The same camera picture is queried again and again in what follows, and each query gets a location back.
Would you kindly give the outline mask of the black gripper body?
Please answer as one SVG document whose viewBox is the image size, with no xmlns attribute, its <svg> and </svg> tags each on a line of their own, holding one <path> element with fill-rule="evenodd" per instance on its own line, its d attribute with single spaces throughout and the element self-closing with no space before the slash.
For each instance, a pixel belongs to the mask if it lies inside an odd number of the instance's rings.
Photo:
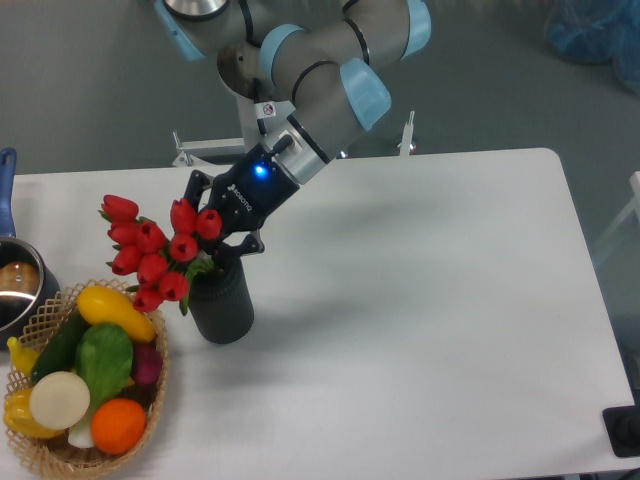
<svg viewBox="0 0 640 480">
<path fill-rule="evenodd" d="M 277 162 L 291 143 L 276 143 L 274 147 L 258 144 L 227 172 L 211 177 L 202 186 L 209 191 L 206 210 L 216 210 L 222 228 L 218 242 L 237 232 L 259 230 L 265 220 L 299 190 Z"/>
</svg>

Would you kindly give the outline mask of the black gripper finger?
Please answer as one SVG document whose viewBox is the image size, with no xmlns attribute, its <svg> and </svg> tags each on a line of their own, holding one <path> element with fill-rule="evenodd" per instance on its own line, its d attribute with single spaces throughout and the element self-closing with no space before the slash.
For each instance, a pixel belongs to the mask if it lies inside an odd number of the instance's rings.
<svg viewBox="0 0 640 480">
<path fill-rule="evenodd" d="M 261 254 L 265 251 L 264 242 L 259 230 L 250 231 L 237 245 L 230 245 L 225 241 L 219 242 L 213 253 L 216 261 L 240 258 L 245 255 Z"/>
<path fill-rule="evenodd" d="M 183 198 L 194 209 L 199 210 L 200 201 L 205 191 L 213 187 L 214 177 L 200 170 L 192 170 L 185 188 Z"/>
</svg>

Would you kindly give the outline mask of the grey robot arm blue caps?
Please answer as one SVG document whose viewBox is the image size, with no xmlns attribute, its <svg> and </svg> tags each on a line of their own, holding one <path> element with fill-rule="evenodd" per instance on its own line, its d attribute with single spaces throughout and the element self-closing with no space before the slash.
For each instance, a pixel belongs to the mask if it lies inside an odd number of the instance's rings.
<svg viewBox="0 0 640 480">
<path fill-rule="evenodd" d="M 227 172 L 189 180 L 188 201 L 221 216 L 221 236 L 201 244 L 218 263 L 263 251 L 266 218 L 390 109 L 378 70 L 418 52 L 431 36 L 421 1 L 346 1 L 339 21 L 315 30 L 297 24 L 301 5 L 158 1 L 155 9 L 190 59 L 257 47 L 257 76 L 293 105 Z"/>
</svg>

